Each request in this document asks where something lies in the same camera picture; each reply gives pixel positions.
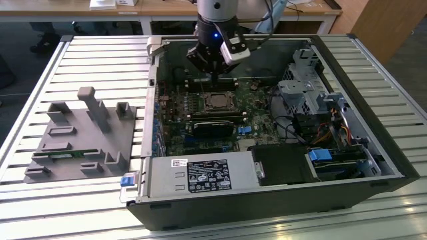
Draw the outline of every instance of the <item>green circuit board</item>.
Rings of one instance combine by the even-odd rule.
[[[247,113],[244,124],[235,125],[231,137],[222,139],[194,138],[188,129],[192,123],[184,120],[187,111],[202,112],[206,109],[206,102],[202,93],[186,93],[184,91],[174,92],[170,99],[170,107],[166,107],[164,113],[164,134],[167,156],[184,156],[192,154],[211,153],[210,150],[222,149],[224,153],[239,152],[239,140],[254,139],[258,145],[276,144],[280,142],[280,136],[275,129],[267,101],[270,98],[271,86],[254,87],[252,80],[239,80],[239,88],[230,94],[234,95],[234,106],[239,111]],[[183,106],[188,99],[196,99],[195,109]],[[239,134],[239,128],[251,127],[251,132]]]

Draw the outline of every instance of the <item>floor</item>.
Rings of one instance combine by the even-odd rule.
[[[71,23],[55,23],[54,26],[60,35],[76,35]],[[80,26],[86,35],[96,35],[90,23],[82,23]],[[163,34],[172,33],[166,32],[167,27],[160,26],[160,28],[164,30]],[[120,22],[119,28],[114,28],[112,24],[108,24],[108,31],[111,35],[132,35],[131,24],[127,22]],[[30,47],[39,42],[38,35],[40,33],[32,31],[28,23],[0,23],[0,33],[0,55],[16,75],[14,85],[0,89],[0,101],[3,102],[0,106],[2,146],[50,62],[51,55],[36,56],[30,52]],[[387,70],[425,110],[427,110],[426,63],[427,18],[419,24],[414,34],[386,65]]]

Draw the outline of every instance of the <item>aluminum rail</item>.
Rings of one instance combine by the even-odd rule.
[[[147,36],[75,37],[60,44],[0,150],[0,239],[329,239],[427,238],[427,118],[357,39],[322,39],[422,178],[351,209],[167,232],[148,231],[119,201],[120,178],[24,184],[47,129],[50,103],[78,101],[83,86],[106,106],[138,107],[131,171],[140,168],[150,62]],[[326,75],[337,92],[334,78]]]

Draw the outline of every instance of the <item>gray plastic holder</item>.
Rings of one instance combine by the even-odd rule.
[[[120,177],[128,172],[136,107],[120,102],[107,108],[95,93],[92,87],[79,90],[87,109],[71,110],[66,102],[51,104],[51,122],[26,171],[26,183]]]

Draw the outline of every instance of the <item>power supply label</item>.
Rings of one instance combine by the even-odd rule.
[[[187,170],[192,194],[232,189],[227,160],[188,162]]]

